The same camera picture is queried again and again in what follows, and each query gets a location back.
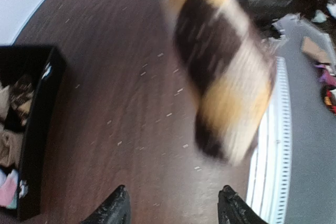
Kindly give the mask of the brown tan argyle sock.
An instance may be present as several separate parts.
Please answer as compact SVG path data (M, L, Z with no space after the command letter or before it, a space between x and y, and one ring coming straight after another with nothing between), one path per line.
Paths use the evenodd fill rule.
M10 106L19 117L21 126L27 124L34 92L32 78L28 74L21 76L10 88Z
M245 158L276 82L270 45L239 0L161 0L196 103L195 143L231 165Z

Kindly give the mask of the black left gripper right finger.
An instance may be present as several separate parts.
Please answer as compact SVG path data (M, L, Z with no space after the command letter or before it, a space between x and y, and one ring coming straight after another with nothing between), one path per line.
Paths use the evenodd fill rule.
M265 224L230 185L219 191L217 211L219 224Z

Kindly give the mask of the black box with glass lid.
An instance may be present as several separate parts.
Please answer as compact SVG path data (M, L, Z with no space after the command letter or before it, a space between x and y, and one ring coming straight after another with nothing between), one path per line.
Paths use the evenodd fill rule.
M23 134L18 164L17 207L1 212L17 221L40 214L45 147L52 111L66 69L60 51L51 45L1 46L1 83L14 85L23 75L31 77L34 91L26 125L10 109L4 126Z

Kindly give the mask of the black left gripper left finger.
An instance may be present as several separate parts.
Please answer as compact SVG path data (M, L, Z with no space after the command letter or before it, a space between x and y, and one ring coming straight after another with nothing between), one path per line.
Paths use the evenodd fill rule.
M82 224L130 224L131 204L130 196L125 185L119 185L105 201Z

